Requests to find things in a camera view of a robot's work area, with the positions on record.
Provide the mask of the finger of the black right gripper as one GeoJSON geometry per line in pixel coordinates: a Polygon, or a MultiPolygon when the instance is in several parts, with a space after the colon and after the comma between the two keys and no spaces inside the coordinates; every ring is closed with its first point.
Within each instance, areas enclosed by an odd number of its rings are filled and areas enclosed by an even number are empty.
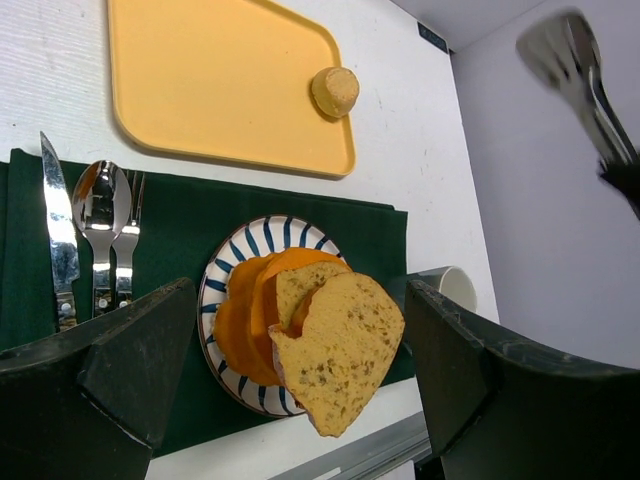
{"type": "Polygon", "coordinates": [[[600,161],[600,179],[625,197],[640,218],[640,170],[638,163],[600,161]]]}

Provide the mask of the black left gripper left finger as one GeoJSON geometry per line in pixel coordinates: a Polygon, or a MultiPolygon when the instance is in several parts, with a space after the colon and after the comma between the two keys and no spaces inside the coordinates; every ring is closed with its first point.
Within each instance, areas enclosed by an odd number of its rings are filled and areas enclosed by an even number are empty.
{"type": "Polygon", "coordinates": [[[196,321],[174,282],[1,354],[4,479],[142,479],[163,442],[196,321]]]}

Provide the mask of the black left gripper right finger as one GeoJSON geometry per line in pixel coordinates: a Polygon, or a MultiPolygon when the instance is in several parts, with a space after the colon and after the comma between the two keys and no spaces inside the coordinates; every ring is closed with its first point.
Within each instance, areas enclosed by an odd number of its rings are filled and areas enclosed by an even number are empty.
{"type": "Polygon", "coordinates": [[[639,373],[575,356],[406,285],[408,342],[449,479],[635,479],[639,373]]]}

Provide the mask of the metal tongs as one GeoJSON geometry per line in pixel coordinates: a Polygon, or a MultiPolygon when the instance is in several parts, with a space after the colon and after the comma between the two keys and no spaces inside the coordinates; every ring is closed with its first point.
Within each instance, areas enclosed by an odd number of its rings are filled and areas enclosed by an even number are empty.
{"type": "Polygon", "coordinates": [[[516,51],[529,71],[567,102],[603,161],[639,163],[607,98],[599,46],[581,10],[567,8],[539,20],[518,37],[516,51]]]}

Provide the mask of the seeded bread slice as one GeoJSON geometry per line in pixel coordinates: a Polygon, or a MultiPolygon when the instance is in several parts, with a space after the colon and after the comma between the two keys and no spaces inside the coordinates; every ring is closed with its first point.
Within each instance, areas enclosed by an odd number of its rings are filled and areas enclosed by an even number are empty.
{"type": "Polygon", "coordinates": [[[276,372],[323,437],[339,437],[381,386],[405,329],[373,278],[347,272],[312,290],[287,330],[268,329],[276,372]]]}
{"type": "Polygon", "coordinates": [[[279,325],[288,330],[299,305],[315,288],[327,279],[351,269],[341,260],[338,262],[319,261],[295,269],[284,270],[275,277],[275,301],[279,325]]]}

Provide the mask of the round orange bread loaf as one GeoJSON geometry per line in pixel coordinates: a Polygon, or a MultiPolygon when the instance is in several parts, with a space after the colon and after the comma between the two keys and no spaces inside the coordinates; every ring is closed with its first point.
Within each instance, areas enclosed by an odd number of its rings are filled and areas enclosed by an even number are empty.
{"type": "Polygon", "coordinates": [[[264,301],[276,305],[273,281],[285,271],[325,262],[339,273],[351,268],[333,254],[292,247],[238,264],[231,272],[227,299],[219,306],[212,333],[226,363],[236,373],[263,386],[281,383],[272,361],[268,327],[280,322],[277,309],[267,310],[264,301]]]}

